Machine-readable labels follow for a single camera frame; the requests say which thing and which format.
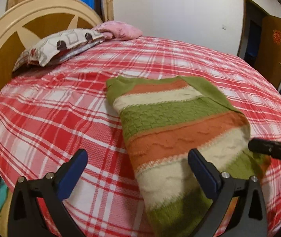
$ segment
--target open door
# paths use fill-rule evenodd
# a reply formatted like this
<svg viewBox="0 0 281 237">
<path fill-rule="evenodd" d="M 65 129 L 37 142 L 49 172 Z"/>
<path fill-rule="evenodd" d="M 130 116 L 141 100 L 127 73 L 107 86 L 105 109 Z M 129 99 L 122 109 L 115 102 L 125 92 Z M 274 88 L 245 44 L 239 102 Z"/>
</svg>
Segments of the open door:
<svg viewBox="0 0 281 237">
<path fill-rule="evenodd" d="M 262 20 L 261 42 L 253 66 L 276 89 L 281 82 L 281 18 L 266 16 Z"/>
</svg>

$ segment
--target wooden headboard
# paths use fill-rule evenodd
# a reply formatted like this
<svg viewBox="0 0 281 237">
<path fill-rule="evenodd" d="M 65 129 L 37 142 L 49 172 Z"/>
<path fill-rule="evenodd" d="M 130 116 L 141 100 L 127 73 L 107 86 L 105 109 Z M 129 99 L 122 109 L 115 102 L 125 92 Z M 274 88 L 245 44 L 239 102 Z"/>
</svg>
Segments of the wooden headboard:
<svg viewBox="0 0 281 237">
<path fill-rule="evenodd" d="M 102 23 L 97 13 L 79 0 L 26 0 L 0 18 L 0 90 L 25 48 L 56 32 L 93 28 Z"/>
</svg>

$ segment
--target red plaid bed sheet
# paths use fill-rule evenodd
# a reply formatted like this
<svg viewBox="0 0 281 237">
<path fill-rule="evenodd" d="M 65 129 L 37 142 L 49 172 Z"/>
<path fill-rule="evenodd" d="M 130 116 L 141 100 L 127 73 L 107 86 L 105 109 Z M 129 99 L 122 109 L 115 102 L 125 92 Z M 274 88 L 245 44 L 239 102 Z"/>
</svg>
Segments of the red plaid bed sheet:
<svg viewBox="0 0 281 237">
<path fill-rule="evenodd" d="M 88 165 L 64 201 L 86 236 L 153 236 L 119 116 L 106 101 L 105 81 L 118 75 L 205 77 L 247 116 L 252 137 L 281 141 L 281 96 L 274 87 L 240 58 L 197 45 L 151 37 L 104 42 L 58 67 L 16 77 L 0 92 L 0 175 L 13 191 L 20 175 L 42 178 L 86 149 Z M 262 189 L 271 236 L 281 225 L 278 161 Z"/>
</svg>

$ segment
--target striped sweater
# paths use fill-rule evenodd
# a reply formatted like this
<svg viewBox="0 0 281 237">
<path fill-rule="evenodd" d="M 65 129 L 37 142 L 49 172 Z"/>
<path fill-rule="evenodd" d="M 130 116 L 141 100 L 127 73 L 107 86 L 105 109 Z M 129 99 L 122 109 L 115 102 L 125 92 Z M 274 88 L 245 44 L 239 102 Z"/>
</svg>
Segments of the striped sweater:
<svg viewBox="0 0 281 237">
<path fill-rule="evenodd" d="M 247 149 L 247 118 L 204 78 L 117 77 L 107 88 L 156 236 L 188 236 L 211 205 L 187 163 L 190 149 L 233 177 L 263 177 L 269 160 Z"/>
</svg>

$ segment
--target metal screw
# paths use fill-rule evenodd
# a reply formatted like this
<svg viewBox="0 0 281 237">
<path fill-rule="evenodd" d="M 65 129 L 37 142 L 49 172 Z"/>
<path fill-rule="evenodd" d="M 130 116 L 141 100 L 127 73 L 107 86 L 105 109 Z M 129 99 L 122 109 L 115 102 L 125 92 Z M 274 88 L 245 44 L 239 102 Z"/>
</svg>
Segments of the metal screw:
<svg viewBox="0 0 281 237">
<path fill-rule="evenodd" d="M 47 174 L 45 175 L 45 178 L 46 178 L 46 179 L 52 179 L 53 177 L 54 177 L 54 173 L 53 173 L 53 172 L 47 173 Z"/>
<path fill-rule="evenodd" d="M 258 178 L 257 178 L 255 175 L 253 175 L 253 176 L 251 177 L 251 180 L 256 183 L 256 182 L 258 181 Z"/>
<path fill-rule="evenodd" d="M 24 177 L 24 176 L 20 176 L 20 177 L 18 178 L 18 183 L 23 183 L 24 180 L 25 180 L 25 177 Z"/>
<path fill-rule="evenodd" d="M 230 174 L 227 172 L 222 172 L 221 176 L 225 179 L 228 179 L 230 177 Z"/>
</svg>

